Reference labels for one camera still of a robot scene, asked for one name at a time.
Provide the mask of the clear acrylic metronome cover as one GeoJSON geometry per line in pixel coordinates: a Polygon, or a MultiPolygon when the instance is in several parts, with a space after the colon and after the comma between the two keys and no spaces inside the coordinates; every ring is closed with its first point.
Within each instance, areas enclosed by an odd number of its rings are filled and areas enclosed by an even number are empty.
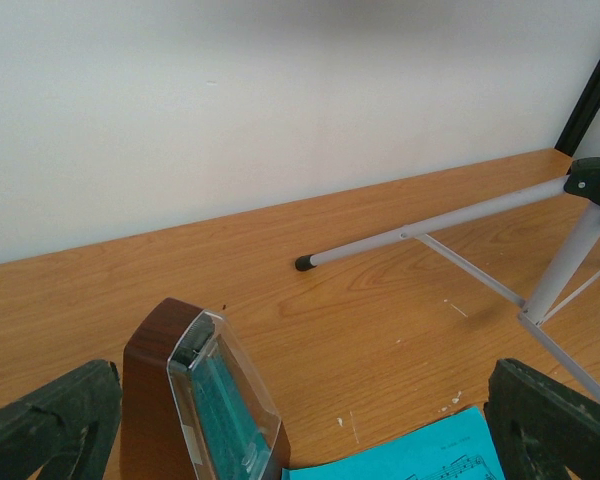
{"type": "Polygon", "coordinates": [[[280,414],[223,316],[187,320],[166,371],[198,479],[283,477],[280,414]]]}

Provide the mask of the brown wooden metronome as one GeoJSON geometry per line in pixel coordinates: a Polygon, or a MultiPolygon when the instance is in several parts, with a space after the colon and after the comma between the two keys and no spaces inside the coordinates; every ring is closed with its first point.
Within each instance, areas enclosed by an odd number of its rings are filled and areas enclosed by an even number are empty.
{"type": "MultiPolygon", "coordinates": [[[[124,479],[198,479],[166,371],[185,322],[204,310],[167,298],[131,336],[123,355],[120,472],[124,479]]],[[[283,424],[289,465],[290,444],[283,424]]]]}

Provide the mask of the white tripod music stand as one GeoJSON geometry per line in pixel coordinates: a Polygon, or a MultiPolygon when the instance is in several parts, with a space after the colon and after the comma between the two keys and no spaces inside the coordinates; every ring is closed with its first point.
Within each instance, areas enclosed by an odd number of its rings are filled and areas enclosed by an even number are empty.
{"type": "Polygon", "coordinates": [[[562,301],[559,294],[600,239],[600,157],[575,160],[566,175],[499,197],[430,217],[400,228],[298,257],[295,268],[308,271],[325,263],[408,239],[416,239],[520,308],[522,326],[600,403],[600,383],[562,349],[543,325],[600,278],[600,270],[562,301]],[[439,230],[510,211],[563,194],[580,197],[588,204],[564,244],[552,259],[531,296],[525,299],[469,262],[431,234],[439,230]]]}

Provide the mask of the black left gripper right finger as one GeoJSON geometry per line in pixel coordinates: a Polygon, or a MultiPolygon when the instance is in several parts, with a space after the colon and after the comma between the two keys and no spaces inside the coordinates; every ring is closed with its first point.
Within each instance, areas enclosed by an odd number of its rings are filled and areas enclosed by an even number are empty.
{"type": "Polygon", "coordinates": [[[484,414],[507,479],[600,479],[600,404],[513,358],[499,359],[484,414]]]}

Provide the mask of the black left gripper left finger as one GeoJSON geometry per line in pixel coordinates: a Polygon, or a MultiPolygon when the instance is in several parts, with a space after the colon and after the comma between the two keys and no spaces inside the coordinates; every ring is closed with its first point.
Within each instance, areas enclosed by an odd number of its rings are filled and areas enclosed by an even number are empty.
{"type": "Polygon", "coordinates": [[[116,365],[92,360],[0,409],[0,479],[101,479],[121,420],[116,365]]]}

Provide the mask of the blue sheet music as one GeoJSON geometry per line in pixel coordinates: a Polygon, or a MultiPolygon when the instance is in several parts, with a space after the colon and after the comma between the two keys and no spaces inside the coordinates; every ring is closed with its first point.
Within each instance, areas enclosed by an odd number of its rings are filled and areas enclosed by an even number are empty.
{"type": "Polygon", "coordinates": [[[284,479],[503,479],[487,422],[470,407],[393,441],[284,479]]]}

